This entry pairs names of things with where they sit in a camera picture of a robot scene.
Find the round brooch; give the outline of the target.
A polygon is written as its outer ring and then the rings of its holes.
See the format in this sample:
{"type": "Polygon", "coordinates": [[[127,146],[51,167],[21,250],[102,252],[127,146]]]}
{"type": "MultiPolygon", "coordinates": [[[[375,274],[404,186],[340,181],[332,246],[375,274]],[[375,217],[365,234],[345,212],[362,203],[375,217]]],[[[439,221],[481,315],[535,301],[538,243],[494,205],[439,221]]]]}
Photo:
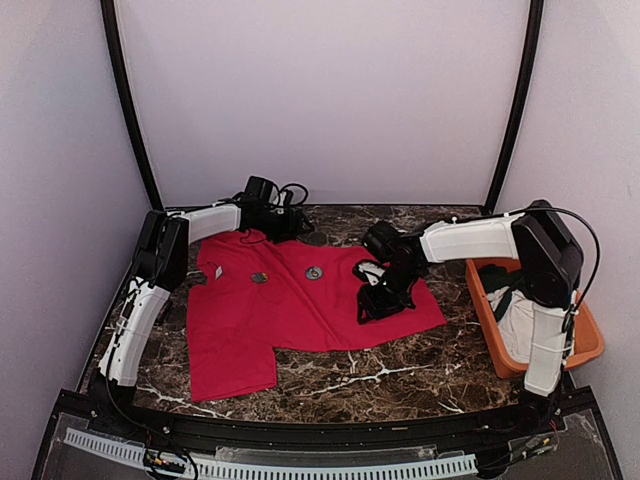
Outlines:
{"type": "Polygon", "coordinates": [[[256,284],[264,284],[269,280],[269,276],[264,272],[256,272],[251,275],[251,280],[256,284]]]}
{"type": "Polygon", "coordinates": [[[324,275],[323,270],[318,266],[309,267],[305,271],[306,278],[311,281],[319,280],[323,277],[323,275],[324,275]]]}

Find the magenta t-shirt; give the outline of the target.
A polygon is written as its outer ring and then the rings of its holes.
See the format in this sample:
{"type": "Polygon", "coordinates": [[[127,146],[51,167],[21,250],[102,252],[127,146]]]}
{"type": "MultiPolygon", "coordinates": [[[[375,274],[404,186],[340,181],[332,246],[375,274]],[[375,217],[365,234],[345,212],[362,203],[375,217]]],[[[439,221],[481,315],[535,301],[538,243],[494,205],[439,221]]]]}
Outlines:
{"type": "Polygon", "coordinates": [[[360,246],[274,244],[257,231],[205,239],[197,266],[206,282],[191,289],[187,311],[193,401],[275,387],[278,349],[361,350],[445,325],[424,282],[413,289],[415,310],[360,325],[356,295],[362,283],[352,269],[371,258],[360,246]],[[312,266],[323,270],[321,279],[306,278],[312,266]],[[269,280],[254,283],[256,272],[269,280]]]}

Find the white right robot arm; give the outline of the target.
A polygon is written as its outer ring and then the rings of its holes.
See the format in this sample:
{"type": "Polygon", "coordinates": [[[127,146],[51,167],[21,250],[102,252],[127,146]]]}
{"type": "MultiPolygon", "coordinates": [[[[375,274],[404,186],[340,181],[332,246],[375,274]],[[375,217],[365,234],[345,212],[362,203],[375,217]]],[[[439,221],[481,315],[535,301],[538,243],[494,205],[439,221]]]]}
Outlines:
{"type": "Polygon", "coordinates": [[[524,387],[536,395],[511,410],[510,424],[521,434],[534,432],[549,416],[542,397],[549,396],[561,380],[569,330],[580,305],[584,253],[562,220],[566,213],[546,200],[536,200],[502,215],[441,220],[410,232],[377,222],[362,239],[374,265],[361,261],[353,269],[363,283],[357,293],[358,322],[414,309],[413,287],[433,264],[488,258],[518,261],[516,288],[531,301],[533,313],[524,387]]]}

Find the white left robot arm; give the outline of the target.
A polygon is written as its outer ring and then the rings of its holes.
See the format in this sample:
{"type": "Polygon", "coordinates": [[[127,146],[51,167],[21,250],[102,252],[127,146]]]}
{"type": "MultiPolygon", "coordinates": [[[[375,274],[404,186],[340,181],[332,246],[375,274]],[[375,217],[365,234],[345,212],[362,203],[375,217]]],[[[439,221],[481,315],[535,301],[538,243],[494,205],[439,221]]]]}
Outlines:
{"type": "Polygon", "coordinates": [[[258,231],[278,243],[314,227],[302,206],[309,196],[299,183],[281,187],[251,176],[243,191],[212,204],[147,213],[134,249],[123,309],[97,367],[107,388],[136,386],[152,327],[171,293],[187,277],[189,248],[217,234],[258,231]]]}

